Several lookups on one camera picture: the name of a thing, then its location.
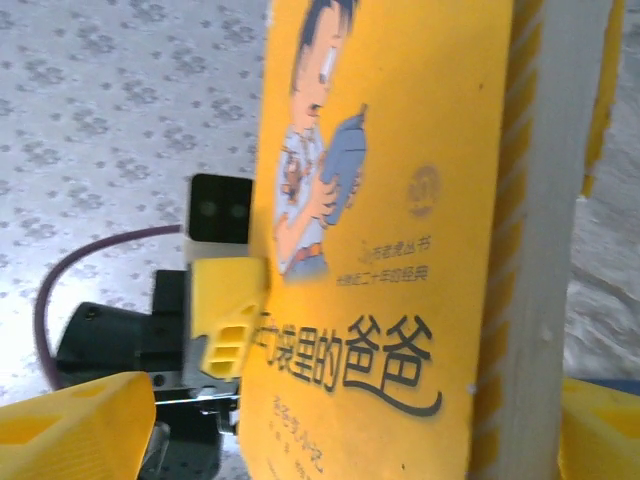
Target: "boy's hair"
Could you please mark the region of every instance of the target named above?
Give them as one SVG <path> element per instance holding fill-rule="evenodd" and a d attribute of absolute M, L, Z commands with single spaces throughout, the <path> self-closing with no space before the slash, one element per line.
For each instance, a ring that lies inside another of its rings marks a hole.
<path fill-rule="evenodd" d="M 298 73 L 298 63 L 300 62 L 302 49 L 305 46 L 310 47 L 313 44 L 313 38 L 315 37 L 316 29 L 318 27 L 318 19 L 320 18 L 322 10 L 325 8 L 331 8 L 331 4 L 333 2 L 337 3 L 340 7 L 341 20 L 346 22 L 347 32 L 350 32 L 358 1 L 359 0 L 311 0 L 311 5 L 309 5 L 309 10 L 307 10 L 307 15 L 305 16 L 302 29 L 300 30 L 300 41 L 298 42 L 298 50 L 296 52 L 296 59 L 293 64 L 293 73 L 291 75 L 291 92 L 295 91 L 296 75 Z"/>

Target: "patterned floor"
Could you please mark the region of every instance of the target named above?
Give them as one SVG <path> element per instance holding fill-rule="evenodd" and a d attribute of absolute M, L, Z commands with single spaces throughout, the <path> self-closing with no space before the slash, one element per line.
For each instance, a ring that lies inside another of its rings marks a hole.
<path fill-rule="evenodd" d="M 628 5 L 614 128 L 578 207 L 565 359 L 582 375 L 640 377 L 640 1 Z M 179 223 L 194 172 L 253 175 L 265 11 L 266 0 L 0 2 L 0 405 L 47 391 L 30 322 L 54 262 Z M 181 267 L 179 243 L 73 268 L 54 292 L 54 341 L 82 301 L 148 310 L 152 272 Z M 220 478 L 249 478 L 233 441 Z"/>

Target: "book cover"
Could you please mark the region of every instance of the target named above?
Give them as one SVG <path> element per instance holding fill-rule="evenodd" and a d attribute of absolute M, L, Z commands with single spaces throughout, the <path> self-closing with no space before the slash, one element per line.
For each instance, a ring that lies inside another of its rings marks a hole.
<path fill-rule="evenodd" d="M 511 20 L 511 2 L 272 3 L 254 478 L 464 478 Z"/>

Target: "yellow plastic block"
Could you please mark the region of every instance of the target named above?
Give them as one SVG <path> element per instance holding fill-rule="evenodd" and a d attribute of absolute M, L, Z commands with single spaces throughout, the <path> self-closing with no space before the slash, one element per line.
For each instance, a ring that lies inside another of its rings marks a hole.
<path fill-rule="evenodd" d="M 266 260 L 206 258 L 192 268 L 191 338 L 208 340 L 200 370 L 238 378 L 267 296 Z"/>
<path fill-rule="evenodd" d="M 559 465 L 563 480 L 640 478 L 640 397 L 565 380 Z"/>
<path fill-rule="evenodd" d="M 625 0 L 613 0 L 609 24 L 604 40 L 602 52 L 602 66 L 600 67 L 600 81 L 596 102 L 593 106 L 589 141 L 584 159 L 584 180 L 582 195 L 591 195 L 595 183 L 594 170 L 602 158 L 605 133 L 611 124 L 611 109 L 615 101 L 618 83 L 618 59 L 622 44 L 622 30 L 624 24 Z"/>
<path fill-rule="evenodd" d="M 0 479 L 134 480 L 155 415 L 145 373 L 0 408 Z"/>

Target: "orange logo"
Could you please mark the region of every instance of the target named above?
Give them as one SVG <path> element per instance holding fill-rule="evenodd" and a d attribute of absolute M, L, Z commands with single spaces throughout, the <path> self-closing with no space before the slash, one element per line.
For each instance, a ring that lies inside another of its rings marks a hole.
<path fill-rule="evenodd" d="M 411 176 L 407 190 L 409 213 L 417 218 L 427 217 L 435 207 L 440 194 L 440 175 L 433 165 L 420 167 Z"/>

